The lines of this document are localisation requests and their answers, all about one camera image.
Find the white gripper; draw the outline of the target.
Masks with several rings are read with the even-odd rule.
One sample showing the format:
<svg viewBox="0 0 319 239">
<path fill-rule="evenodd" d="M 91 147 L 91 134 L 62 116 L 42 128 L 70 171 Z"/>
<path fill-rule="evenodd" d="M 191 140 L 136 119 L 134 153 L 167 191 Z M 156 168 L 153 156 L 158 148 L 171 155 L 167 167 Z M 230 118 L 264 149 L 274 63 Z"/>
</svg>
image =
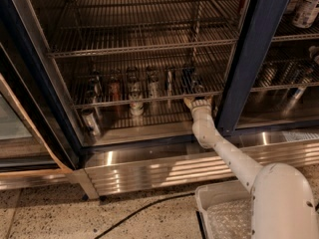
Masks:
<svg viewBox="0 0 319 239">
<path fill-rule="evenodd" d="M 200 100 L 195 100 L 192 97 L 185 97 L 183 101 L 192 113 L 196 111 L 203 111 L 209 114 L 211 113 L 211 104 L 213 102 L 213 96 L 206 96 L 204 97 L 204 99 Z"/>
</svg>

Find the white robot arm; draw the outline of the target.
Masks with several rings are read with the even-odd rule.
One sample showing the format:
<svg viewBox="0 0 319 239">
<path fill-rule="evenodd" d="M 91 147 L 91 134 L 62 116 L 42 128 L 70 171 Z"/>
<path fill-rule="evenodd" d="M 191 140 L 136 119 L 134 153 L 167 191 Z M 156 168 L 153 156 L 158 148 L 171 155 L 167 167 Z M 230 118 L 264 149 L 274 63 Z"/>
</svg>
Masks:
<svg viewBox="0 0 319 239">
<path fill-rule="evenodd" d="M 262 165 L 225 139 L 215 127 L 211 98 L 184 98 L 192 132 L 205 149 L 213 149 L 251 195 L 251 239 L 319 239 L 313 191 L 295 167 Z"/>
</svg>

